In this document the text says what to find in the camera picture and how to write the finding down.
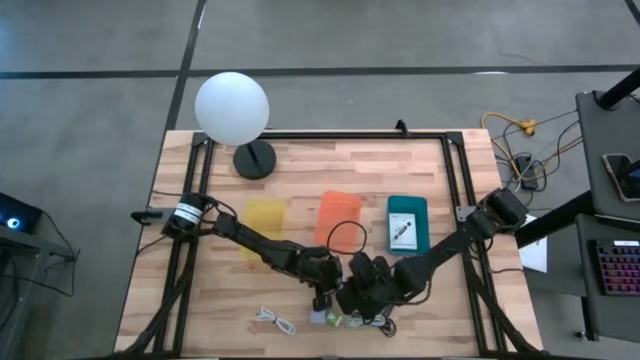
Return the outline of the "black equipment cart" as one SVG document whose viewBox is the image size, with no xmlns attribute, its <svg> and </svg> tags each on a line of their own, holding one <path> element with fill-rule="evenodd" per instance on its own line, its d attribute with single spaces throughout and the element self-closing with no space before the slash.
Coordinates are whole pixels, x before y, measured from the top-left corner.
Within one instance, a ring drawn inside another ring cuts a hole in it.
<svg viewBox="0 0 640 360">
<path fill-rule="evenodd" d="M 50 258 L 74 262 L 76 256 L 70 245 L 59 245 L 0 226 L 0 360 L 16 357 L 39 289 L 67 295 L 45 283 L 45 268 Z"/>
</svg>

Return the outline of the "computer with blue light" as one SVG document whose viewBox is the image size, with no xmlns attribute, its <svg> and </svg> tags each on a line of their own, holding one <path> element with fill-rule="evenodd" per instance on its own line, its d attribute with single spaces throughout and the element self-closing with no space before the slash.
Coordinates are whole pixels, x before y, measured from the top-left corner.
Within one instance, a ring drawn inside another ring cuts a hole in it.
<svg viewBox="0 0 640 360">
<path fill-rule="evenodd" d="M 43 211 L 0 192 L 0 225 L 32 235 Z"/>
</svg>

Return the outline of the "black aluminium table frame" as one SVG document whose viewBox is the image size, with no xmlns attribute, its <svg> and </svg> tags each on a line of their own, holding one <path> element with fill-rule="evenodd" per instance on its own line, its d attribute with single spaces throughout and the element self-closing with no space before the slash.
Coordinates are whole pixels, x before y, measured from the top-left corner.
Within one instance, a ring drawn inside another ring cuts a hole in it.
<svg viewBox="0 0 640 360">
<path fill-rule="evenodd" d="M 415 195 L 428 202 L 430 239 L 438 242 L 454 230 L 457 206 L 498 187 L 492 145 L 480 129 L 410 133 L 403 138 L 397 130 L 270 131 L 275 171 L 250 181 L 234 170 L 232 147 L 198 146 L 193 132 L 171 131 L 159 155 L 150 204 L 169 208 L 180 191 L 199 188 L 237 211 L 252 199 L 282 200 L 284 238 L 310 245 L 322 194 L 352 193 L 362 200 L 367 251 L 376 256 L 385 251 L 388 196 Z M 230 241 L 209 236 L 195 248 L 172 245 L 158 225 L 148 225 L 140 243 L 114 346 L 118 356 L 149 324 L 164 289 L 188 258 L 195 261 L 189 293 L 170 311 L 163 342 L 149 346 L 142 360 L 464 357 L 497 345 L 487 308 L 469 295 L 460 257 L 436 271 L 424 303 L 393 311 L 398 331 L 387 337 L 371 327 L 311 324 L 311 289 Z"/>
</svg>

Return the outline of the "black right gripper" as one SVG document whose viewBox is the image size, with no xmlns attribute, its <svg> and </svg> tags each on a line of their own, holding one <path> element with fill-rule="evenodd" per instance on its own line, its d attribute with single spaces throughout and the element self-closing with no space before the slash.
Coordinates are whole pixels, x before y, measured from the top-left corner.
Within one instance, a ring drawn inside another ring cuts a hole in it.
<svg viewBox="0 0 640 360">
<path fill-rule="evenodd" d="M 384 257 L 371 259 L 366 253 L 354 254 L 348 265 L 351 275 L 336 293 L 341 322 L 352 323 L 357 312 L 364 324 L 371 324 L 396 295 L 391 267 Z"/>
</svg>

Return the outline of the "backlit keyboard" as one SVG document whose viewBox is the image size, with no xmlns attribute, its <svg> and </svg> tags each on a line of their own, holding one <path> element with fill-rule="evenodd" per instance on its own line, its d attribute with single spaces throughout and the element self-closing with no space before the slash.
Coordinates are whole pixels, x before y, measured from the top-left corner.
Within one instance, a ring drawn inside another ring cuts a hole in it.
<svg viewBox="0 0 640 360">
<path fill-rule="evenodd" d="M 590 240 L 588 250 L 602 295 L 640 297 L 640 240 Z"/>
</svg>

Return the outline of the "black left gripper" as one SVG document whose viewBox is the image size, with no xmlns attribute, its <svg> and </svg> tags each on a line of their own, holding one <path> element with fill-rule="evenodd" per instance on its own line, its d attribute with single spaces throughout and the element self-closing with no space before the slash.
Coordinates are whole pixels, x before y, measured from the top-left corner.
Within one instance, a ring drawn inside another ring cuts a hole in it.
<svg viewBox="0 0 640 360">
<path fill-rule="evenodd" d="M 301 282 L 306 282 L 320 290 L 322 294 L 335 292 L 342 283 L 343 270 L 340 259 L 327 248 L 306 248 L 299 253 L 298 275 Z M 324 310 L 332 307 L 332 298 L 324 297 Z M 319 297 L 313 299 L 313 309 L 321 311 L 322 301 Z"/>
</svg>

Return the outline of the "smartphone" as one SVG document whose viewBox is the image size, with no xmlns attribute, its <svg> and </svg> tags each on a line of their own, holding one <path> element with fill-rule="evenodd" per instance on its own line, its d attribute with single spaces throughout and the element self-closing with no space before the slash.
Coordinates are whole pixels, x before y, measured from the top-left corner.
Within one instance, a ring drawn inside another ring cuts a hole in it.
<svg viewBox="0 0 640 360">
<path fill-rule="evenodd" d="M 602 160 L 618 197 L 640 202 L 640 160 L 632 162 L 626 154 L 605 154 Z"/>
</svg>

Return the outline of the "grey side desk top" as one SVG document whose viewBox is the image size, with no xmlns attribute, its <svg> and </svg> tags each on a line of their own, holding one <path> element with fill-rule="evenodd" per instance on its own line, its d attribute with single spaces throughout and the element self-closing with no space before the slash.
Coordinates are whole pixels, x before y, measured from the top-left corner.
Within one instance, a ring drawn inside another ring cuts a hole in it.
<svg viewBox="0 0 640 360">
<path fill-rule="evenodd" d="M 578 93 L 575 100 L 595 213 L 640 224 L 640 201 L 619 197 L 603 162 L 607 154 L 640 160 L 640 103 L 626 98 L 614 110 L 605 110 L 594 93 Z"/>
</svg>

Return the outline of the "teal bin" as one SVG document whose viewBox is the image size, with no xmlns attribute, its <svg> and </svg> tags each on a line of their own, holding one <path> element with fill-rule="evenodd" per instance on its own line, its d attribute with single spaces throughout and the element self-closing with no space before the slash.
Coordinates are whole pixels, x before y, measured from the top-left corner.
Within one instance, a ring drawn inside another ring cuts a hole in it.
<svg viewBox="0 0 640 360">
<path fill-rule="evenodd" d="M 430 250 L 428 202 L 416 196 L 392 195 L 387 200 L 387 250 L 396 256 L 415 256 Z M 391 250 L 389 247 L 389 214 L 412 213 L 416 220 L 418 248 L 416 250 Z"/>
</svg>

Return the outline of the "white paper sheet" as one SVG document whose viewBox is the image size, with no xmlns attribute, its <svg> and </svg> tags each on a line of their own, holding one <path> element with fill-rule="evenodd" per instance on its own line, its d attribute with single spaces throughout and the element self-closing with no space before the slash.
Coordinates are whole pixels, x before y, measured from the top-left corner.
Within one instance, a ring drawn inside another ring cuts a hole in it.
<svg viewBox="0 0 640 360">
<path fill-rule="evenodd" d="M 548 270 L 548 238 L 543 237 L 519 249 L 522 266 L 539 273 Z"/>
</svg>

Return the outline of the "white globe lamp black stand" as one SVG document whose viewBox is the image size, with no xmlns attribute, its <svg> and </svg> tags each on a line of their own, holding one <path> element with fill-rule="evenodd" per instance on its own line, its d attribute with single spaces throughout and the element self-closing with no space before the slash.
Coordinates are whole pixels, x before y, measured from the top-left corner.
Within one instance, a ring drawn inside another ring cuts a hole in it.
<svg viewBox="0 0 640 360">
<path fill-rule="evenodd" d="M 274 171 L 275 150 L 260 138 L 269 121 L 270 104 L 258 82 L 238 72 L 216 74 L 199 88 L 194 111 L 209 138 L 235 148 L 232 164 L 241 177 L 259 180 Z"/>
</svg>

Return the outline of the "grey keyboard shelf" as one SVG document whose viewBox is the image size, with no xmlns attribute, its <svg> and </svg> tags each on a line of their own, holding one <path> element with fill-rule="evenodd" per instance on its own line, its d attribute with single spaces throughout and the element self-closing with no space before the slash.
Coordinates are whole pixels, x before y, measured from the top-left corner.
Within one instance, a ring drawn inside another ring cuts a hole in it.
<svg viewBox="0 0 640 360">
<path fill-rule="evenodd" d="M 581 297 L 584 336 L 593 341 L 605 336 L 640 343 L 640 297 L 602 295 L 588 250 L 590 240 L 640 240 L 640 233 L 606 224 L 587 215 L 577 216 L 575 225 L 585 287 L 585 294 Z"/>
</svg>

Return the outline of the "white product box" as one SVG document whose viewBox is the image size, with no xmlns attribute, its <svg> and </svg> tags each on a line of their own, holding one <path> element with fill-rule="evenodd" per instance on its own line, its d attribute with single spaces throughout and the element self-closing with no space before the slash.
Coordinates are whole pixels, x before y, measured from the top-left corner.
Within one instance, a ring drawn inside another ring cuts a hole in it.
<svg viewBox="0 0 640 360">
<path fill-rule="evenodd" d="M 389 247 L 391 250 L 416 250 L 418 248 L 414 214 L 389 214 Z"/>
</svg>

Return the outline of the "black power adapter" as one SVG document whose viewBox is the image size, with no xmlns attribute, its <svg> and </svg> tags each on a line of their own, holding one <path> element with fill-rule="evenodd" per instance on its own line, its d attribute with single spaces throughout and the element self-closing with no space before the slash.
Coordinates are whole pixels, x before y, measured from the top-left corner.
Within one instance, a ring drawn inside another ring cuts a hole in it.
<svg viewBox="0 0 640 360">
<path fill-rule="evenodd" d="M 518 155 L 515 157 L 516 168 L 521 177 L 519 185 L 522 189 L 535 191 L 539 189 L 537 176 L 531 155 Z"/>
</svg>

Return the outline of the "orange flat bin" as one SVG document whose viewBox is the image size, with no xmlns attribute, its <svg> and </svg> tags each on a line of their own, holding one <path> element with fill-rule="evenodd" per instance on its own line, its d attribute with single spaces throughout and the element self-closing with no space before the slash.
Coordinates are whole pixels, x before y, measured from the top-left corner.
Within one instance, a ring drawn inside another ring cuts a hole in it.
<svg viewBox="0 0 640 360">
<path fill-rule="evenodd" d="M 351 193 L 326 191 L 316 221 L 314 243 L 329 245 L 341 252 L 354 252 L 362 234 L 357 222 L 360 221 L 361 198 Z"/>
</svg>

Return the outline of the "yellow flat bin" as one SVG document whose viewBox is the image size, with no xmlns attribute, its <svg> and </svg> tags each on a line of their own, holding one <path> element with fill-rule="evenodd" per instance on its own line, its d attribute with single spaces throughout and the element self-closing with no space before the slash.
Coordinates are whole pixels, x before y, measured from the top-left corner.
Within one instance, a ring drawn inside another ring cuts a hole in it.
<svg viewBox="0 0 640 360">
<path fill-rule="evenodd" d="M 267 238 L 283 240 L 285 217 L 286 204 L 284 201 L 252 199 L 246 202 L 242 221 L 246 226 Z"/>
</svg>

